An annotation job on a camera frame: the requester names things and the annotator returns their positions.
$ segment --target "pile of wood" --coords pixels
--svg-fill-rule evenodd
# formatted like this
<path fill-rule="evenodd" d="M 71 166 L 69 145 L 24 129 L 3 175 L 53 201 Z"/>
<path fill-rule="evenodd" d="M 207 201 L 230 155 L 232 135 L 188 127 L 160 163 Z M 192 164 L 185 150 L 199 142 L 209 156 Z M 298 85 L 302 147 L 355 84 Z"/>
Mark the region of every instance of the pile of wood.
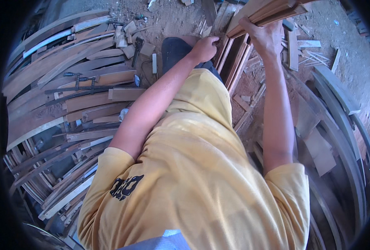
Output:
<path fill-rule="evenodd" d="M 328 67 L 316 66 L 312 72 L 319 97 L 288 73 L 299 87 L 291 101 L 294 162 L 303 163 L 309 176 L 308 249 L 347 249 L 370 214 L 370 134 L 357 115 L 359 105 Z M 351 124 L 364 139 L 365 157 Z M 262 146 L 260 138 L 250 153 L 257 169 L 263 166 Z"/>
<path fill-rule="evenodd" d="M 11 193 L 24 188 L 41 205 L 40 219 L 58 215 L 67 228 L 73 225 L 120 112 L 145 91 L 137 71 L 124 63 L 140 31 L 93 10 L 51 23 L 12 52 L 2 90 L 9 114 L 3 159 L 15 178 Z M 153 50 L 146 46 L 141 53 Z M 55 138 L 39 150 L 38 134 L 55 126 L 61 132 L 55 129 Z M 51 169 L 68 157 L 75 166 L 54 176 Z"/>

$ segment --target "man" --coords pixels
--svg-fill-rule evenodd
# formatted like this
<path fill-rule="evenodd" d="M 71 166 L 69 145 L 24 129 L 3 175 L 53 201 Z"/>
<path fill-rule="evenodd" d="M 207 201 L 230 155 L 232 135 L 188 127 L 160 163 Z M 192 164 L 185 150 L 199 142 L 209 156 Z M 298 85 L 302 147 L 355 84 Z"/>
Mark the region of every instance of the man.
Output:
<path fill-rule="evenodd" d="M 145 246 L 172 237 L 169 230 L 182 239 L 172 243 L 177 249 L 305 249 L 309 186 L 303 165 L 292 163 L 281 22 L 239 23 L 265 66 L 265 176 L 232 129 L 226 88 L 203 64 L 218 37 L 199 40 L 175 65 L 186 48 L 165 40 L 167 72 L 134 102 L 99 157 L 78 221 L 86 249 L 160 249 Z"/>

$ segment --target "small wooden piece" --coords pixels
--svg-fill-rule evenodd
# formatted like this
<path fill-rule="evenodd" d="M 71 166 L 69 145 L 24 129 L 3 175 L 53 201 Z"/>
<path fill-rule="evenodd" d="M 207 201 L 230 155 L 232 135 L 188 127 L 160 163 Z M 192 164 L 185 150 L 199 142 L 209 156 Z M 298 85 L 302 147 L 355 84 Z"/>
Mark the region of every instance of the small wooden piece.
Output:
<path fill-rule="evenodd" d="M 153 51 L 155 50 L 155 47 L 154 45 L 150 44 L 150 43 L 144 43 L 142 48 L 141 48 L 141 51 L 140 53 L 141 54 L 144 54 L 145 56 L 151 56 Z"/>
<path fill-rule="evenodd" d="M 299 55 L 298 55 L 298 45 L 297 37 L 295 31 L 289 31 L 288 33 L 288 55 L 289 55 L 289 68 L 294 71 L 299 70 Z"/>
<path fill-rule="evenodd" d="M 239 95 L 234 95 L 233 99 L 246 111 L 246 112 L 251 112 L 252 108 L 245 103 L 244 100 Z"/>
<path fill-rule="evenodd" d="M 124 52 L 125 56 L 129 59 L 134 56 L 135 47 L 133 46 L 133 44 L 130 44 L 127 47 L 123 48 L 122 51 Z"/>
<path fill-rule="evenodd" d="M 338 48 L 336 50 L 336 56 L 335 56 L 335 60 L 334 60 L 334 64 L 332 65 L 332 68 L 331 68 L 331 71 L 332 73 L 335 74 L 335 71 L 336 71 L 336 68 L 338 67 L 338 63 L 339 63 L 339 59 L 341 57 L 341 51 L 340 49 Z"/>
<path fill-rule="evenodd" d="M 106 58 L 106 57 L 120 56 L 122 54 L 124 54 L 124 52 L 122 52 L 121 49 L 102 50 L 90 56 L 87 56 L 86 59 L 94 60 L 94 59 L 100 59 L 100 58 Z"/>
<path fill-rule="evenodd" d="M 328 148 L 328 143 L 321 136 L 317 128 L 313 128 L 311 134 L 304 142 L 313 158 L 319 176 L 323 176 L 336 166 L 332 152 Z"/>

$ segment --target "dirt floor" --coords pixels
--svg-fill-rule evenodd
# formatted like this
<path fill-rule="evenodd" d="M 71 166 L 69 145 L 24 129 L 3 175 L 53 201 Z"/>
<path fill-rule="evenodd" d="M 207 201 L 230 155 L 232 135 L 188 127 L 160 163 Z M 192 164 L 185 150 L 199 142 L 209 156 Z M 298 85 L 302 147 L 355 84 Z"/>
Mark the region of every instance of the dirt floor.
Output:
<path fill-rule="evenodd" d="M 147 9 L 147 0 L 51 0 L 49 8 L 44 15 L 41 26 L 45 26 L 57 19 L 93 9 L 109 9 L 112 17 L 119 22 L 129 23 L 132 20 L 138 29 L 150 27 L 142 32 L 145 41 L 156 46 L 155 52 L 158 53 L 158 68 L 161 75 L 161 44 L 165 37 L 178 35 L 200 36 L 201 23 L 204 22 L 203 8 L 201 0 L 195 0 L 194 4 L 186 7 L 180 0 L 156 0 L 150 10 Z M 234 4 L 229 4 L 233 11 L 237 8 Z M 341 57 L 336 71 L 336 75 L 348 86 L 350 92 L 361 104 L 360 119 L 370 131 L 370 43 L 367 38 L 360 36 L 357 28 L 346 15 L 345 10 L 336 0 L 321 0 L 313 2 L 313 10 L 295 17 L 295 22 L 310 29 L 308 37 L 301 31 L 298 40 L 320 40 L 321 48 L 309 48 L 310 51 L 322 52 L 323 55 L 331 60 L 335 58 L 336 48 L 340 48 Z M 135 17 L 143 14 L 147 21 L 135 20 Z M 214 25 L 211 35 L 223 36 L 224 25 Z M 252 51 L 250 58 L 257 56 L 255 50 Z M 145 75 L 144 72 L 151 72 L 150 58 L 141 56 L 138 60 L 138 74 L 142 76 L 144 86 L 157 80 L 151 74 Z M 312 80 L 310 72 L 313 67 L 305 65 L 299 66 L 299 71 L 294 74 L 303 82 Z M 243 73 L 241 81 L 235 90 L 236 94 L 254 96 L 260 82 L 265 78 L 264 67 L 257 64 Z M 290 99 L 294 96 L 294 82 L 285 74 Z M 239 130 L 242 141 L 246 148 L 249 143 L 261 136 L 262 112 L 264 97 L 261 98 L 254 108 L 252 117 L 247 120 Z M 243 115 L 244 110 L 233 102 L 233 123 L 237 123 Z M 363 141 L 355 131 L 358 143 L 363 149 Z"/>

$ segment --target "right hand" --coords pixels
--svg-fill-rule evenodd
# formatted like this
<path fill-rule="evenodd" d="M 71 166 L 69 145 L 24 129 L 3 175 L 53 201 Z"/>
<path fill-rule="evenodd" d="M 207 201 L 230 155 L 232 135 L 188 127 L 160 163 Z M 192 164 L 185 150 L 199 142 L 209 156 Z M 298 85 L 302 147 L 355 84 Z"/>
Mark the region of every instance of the right hand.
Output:
<path fill-rule="evenodd" d="M 279 54 L 282 51 L 282 21 L 258 27 L 251 23 L 248 18 L 243 17 L 239 20 L 239 25 L 249 34 L 256 51 L 263 61 L 279 58 Z"/>
<path fill-rule="evenodd" d="M 209 61 L 215 53 L 217 53 L 217 48 L 212 43 L 219 39 L 220 38 L 217 36 L 209 36 L 200 39 L 188 55 L 195 60 L 196 65 Z"/>

